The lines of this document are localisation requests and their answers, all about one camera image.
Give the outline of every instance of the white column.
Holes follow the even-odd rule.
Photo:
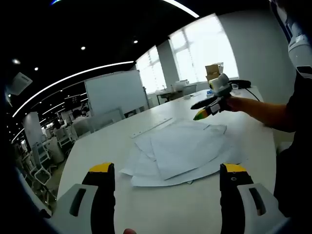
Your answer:
[[[41,142],[43,132],[41,130],[40,121],[37,112],[30,112],[23,119],[23,127],[30,147]]]
[[[170,85],[179,81],[179,73],[176,67],[175,57],[171,50],[169,40],[164,41],[162,44],[156,46],[162,71],[166,80],[167,88],[170,89]]]

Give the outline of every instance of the white ruler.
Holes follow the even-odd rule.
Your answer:
[[[161,124],[163,124],[163,123],[165,123],[165,122],[167,122],[167,121],[169,121],[169,120],[171,120],[172,118],[164,118],[164,119],[162,119],[161,121],[159,121],[159,122],[157,122],[157,123],[155,123],[154,125],[152,125],[150,128],[148,128],[148,129],[144,129],[144,130],[141,130],[141,131],[139,131],[139,132],[136,132],[136,133],[133,133],[130,137],[131,138],[136,138],[137,136],[139,136],[139,135],[141,135],[141,134],[143,134],[143,133],[145,133],[145,132],[147,132],[147,131],[149,131],[149,130],[152,130],[153,128],[155,128],[155,127],[157,127],[157,126],[159,126],[159,125],[161,125]]]

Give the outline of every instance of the window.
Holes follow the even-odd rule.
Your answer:
[[[49,127],[52,127],[53,126],[53,123],[49,123],[46,125],[46,128],[49,128]]]
[[[20,145],[21,145],[21,148],[22,148],[25,152],[27,152],[27,146],[26,146],[25,140],[22,140],[22,141],[20,142]]]
[[[146,93],[150,94],[157,89],[167,88],[156,46],[152,47],[136,61],[136,68],[140,70]]]
[[[207,81],[205,66],[223,62],[229,78],[238,70],[230,42],[216,15],[199,19],[170,35],[180,80]]]

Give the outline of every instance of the finger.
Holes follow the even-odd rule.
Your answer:
[[[127,228],[123,231],[123,234],[137,234],[134,230]]]

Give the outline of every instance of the black ceiling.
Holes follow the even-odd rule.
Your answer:
[[[33,80],[19,96],[11,96],[7,122],[18,129],[25,113],[40,114],[63,102],[67,95],[83,93],[84,85],[75,85],[47,96],[86,78],[129,70],[134,64],[103,68],[61,82],[30,101],[14,118],[12,114],[44,87],[74,73],[106,64],[136,60],[168,35],[196,20],[162,0],[52,0],[6,1],[2,35],[1,79],[9,82],[18,72]],[[267,0],[178,0],[200,15],[265,8]],[[17,58],[21,64],[12,63]]]

